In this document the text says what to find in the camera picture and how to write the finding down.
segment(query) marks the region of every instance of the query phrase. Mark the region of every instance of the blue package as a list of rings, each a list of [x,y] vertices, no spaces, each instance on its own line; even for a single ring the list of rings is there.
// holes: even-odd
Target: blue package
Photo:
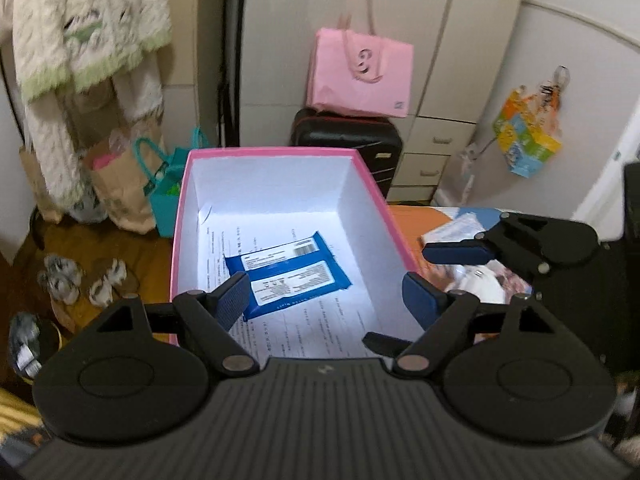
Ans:
[[[252,292],[245,321],[351,286],[318,232],[304,240],[225,257],[225,263],[231,275],[239,270],[249,275]]]

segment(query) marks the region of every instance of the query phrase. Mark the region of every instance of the barcode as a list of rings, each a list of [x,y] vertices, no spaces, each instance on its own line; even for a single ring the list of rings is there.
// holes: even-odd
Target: barcode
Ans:
[[[302,247],[295,247],[293,251],[296,253],[296,256],[302,256],[303,254],[309,254],[316,250],[315,245],[303,245]]]

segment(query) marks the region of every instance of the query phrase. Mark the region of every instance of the pink tote bag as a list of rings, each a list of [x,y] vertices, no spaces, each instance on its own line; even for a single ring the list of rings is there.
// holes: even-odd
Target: pink tote bag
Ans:
[[[321,28],[309,65],[306,105],[348,116],[406,117],[414,46],[376,35],[367,0],[369,34],[350,29],[351,7],[338,28]]]

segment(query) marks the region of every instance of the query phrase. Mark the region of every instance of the black suitcase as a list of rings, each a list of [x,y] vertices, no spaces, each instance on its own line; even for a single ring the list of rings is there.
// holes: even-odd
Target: black suitcase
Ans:
[[[296,114],[290,145],[358,150],[385,197],[402,152],[402,139],[388,119],[344,117],[311,108]]]

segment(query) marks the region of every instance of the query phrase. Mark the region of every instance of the open box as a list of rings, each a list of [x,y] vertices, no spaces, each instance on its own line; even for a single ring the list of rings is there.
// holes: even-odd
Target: open box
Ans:
[[[356,150],[195,150],[186,165],[174,238],[171,297],[210,291],[229,276],[224,256],[318,231],[351,285],[247,322],[230,334],[261,366],[268,357],[372,356],[367,332],[414,340],[423,332],[402,302],[417,270]]]

